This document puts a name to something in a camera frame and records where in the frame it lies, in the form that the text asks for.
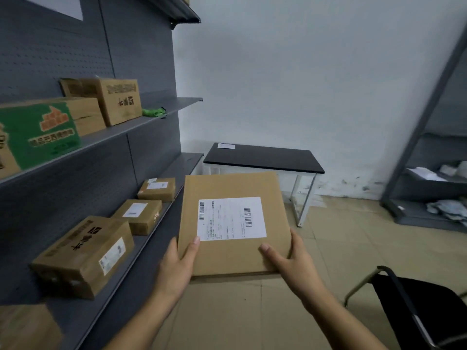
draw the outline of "black tabletop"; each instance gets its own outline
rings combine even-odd
[[[290,148],[235,145],[235,149],[217,148],[214,143],[204,163],[225,166],[265,168],[323,174],[324,169],[311,151]]]

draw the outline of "hand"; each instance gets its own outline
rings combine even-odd
[[[292,256],[284,258],[269,244],[262,243],[260,250],[274,264],[292,292],[302,300],[310,311],[310,300],[324,293],[324,286],[312,257],[308,254],[302,238],[290,229],[292,235]]]
[[[152,296],[162,298],[170,309],[180,300],[193,274],[193,263],[199,249],[199,237],[190,243],[184,257],[180,260],[177,253],[177,239],[172,238],[169,247],[159,263]]]

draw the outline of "orange logo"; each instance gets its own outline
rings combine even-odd
[[[50,113],[44,114],[42,116],[43,121],[39,123],[41,125],[42,131],[53,129],[56,126],[59,126],[69,121],[68,115],[66,113],[62,113],[57,108],[52,107],[51,105],[49,106],[49,108]]]

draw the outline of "person's left hand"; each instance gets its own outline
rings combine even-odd
[[[169,247],[159,263],[153,296],[161,297],[171,308],[180,300],[193,274],[193,263],[199,249],[199,237],[190,243],[182,259],[178,258],[177,239],[172,238]]]

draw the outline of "shelving unit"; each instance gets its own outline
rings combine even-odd
[[[143,108],[167,113],[86,135],[79,149],[0,180],[0,302],[46,302],[64,334],[61,350],[101,349],[141,305],[178,233],[184,177],[202,157],[181,152],[178,111],[202,98],[177,96],[171,31],[199,17],[183,0],[80,3],[83,21],[0,0],[0,103],[62,96],[60,77],[136,78]],[[82,219],[111,216],[158,177],[176,178],[175,201],[163,204],[149,236],[134,236],[134,250],[96,298],[49,297],[29,263]]]
[[[460,223],[426,211],[425,204],[467,195],[467,179],[439,173],[443,164],[467,160],[467,28],[412,133],[381,199],[401,224],[467,233]],[[408,168],[425,167],[443,181],[423,179]]]

